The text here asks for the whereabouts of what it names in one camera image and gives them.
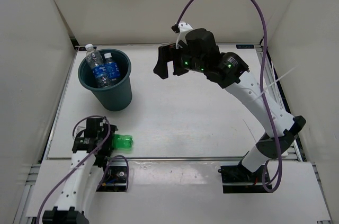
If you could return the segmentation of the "green plastic soda bottle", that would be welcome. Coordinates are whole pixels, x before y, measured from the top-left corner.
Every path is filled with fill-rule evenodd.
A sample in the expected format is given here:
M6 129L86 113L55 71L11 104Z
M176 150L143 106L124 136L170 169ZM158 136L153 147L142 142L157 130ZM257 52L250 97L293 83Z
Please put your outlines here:
M131 152L133 148L133 137L131 135L115 134L112 140L112 147L115 150Z

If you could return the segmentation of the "blue label white cap bottle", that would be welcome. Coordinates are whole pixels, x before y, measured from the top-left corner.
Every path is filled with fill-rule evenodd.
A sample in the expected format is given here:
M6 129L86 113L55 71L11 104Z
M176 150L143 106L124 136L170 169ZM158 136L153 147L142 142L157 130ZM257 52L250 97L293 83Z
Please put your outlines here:
M116 84L121 80L121 74L117 62L112 58L112 54L105 53L105 67L108 77L112 84Z

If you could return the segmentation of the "small blue label water bottle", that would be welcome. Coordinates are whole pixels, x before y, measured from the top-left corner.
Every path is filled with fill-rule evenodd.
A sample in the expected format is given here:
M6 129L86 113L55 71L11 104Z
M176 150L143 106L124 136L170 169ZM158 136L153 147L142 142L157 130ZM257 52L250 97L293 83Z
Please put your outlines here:
M112 86L101 54L94 48L92 44L87 44L85 49L87 51L85 59L92 70L98 88Z

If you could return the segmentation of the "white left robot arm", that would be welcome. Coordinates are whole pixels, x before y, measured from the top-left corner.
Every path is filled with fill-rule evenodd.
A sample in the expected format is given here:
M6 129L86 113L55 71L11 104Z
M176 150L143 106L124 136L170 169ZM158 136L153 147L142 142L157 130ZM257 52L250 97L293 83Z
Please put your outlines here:
M42 201L36 223L89 223L87 212L93 196L111 176L107 165L116 130L100 115L76 123L70 169Z

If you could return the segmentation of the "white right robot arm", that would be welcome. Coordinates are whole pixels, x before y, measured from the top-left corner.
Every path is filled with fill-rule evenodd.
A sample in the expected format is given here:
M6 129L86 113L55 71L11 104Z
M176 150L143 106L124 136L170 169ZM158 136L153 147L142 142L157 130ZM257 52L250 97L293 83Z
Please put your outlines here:
M263 126L265 133L244 156L238 168L241 180L249 182L269 159L277 159L293 143L306 124L302 116L293 116L270 96L261 94L260 85L249 66L234 52L220 52L212 32L204 28L187 31L185 39L158 48L153 72L168 78L168 62L173 75L188 71L203 73L206 78L237 98Z

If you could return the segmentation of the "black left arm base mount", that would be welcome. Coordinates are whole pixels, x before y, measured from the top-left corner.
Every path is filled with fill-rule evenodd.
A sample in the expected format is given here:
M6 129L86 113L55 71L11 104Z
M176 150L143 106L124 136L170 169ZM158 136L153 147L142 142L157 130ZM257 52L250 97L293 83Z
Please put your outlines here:
M97 192L126 192L129 170L125 162L113 162Z

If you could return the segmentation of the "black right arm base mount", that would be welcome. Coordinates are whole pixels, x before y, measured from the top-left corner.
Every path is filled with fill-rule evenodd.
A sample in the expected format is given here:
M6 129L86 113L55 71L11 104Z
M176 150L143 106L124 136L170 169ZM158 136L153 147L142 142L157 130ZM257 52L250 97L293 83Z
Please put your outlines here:
M262 174L265 175L265 183L268 189L272 189L272 185L268 184L270 176L268 170L263 172L264 165L251 173L238 162L225 163L218 169L221 174L222 188L224 194L251 194L251 193L267 193L263 187Z

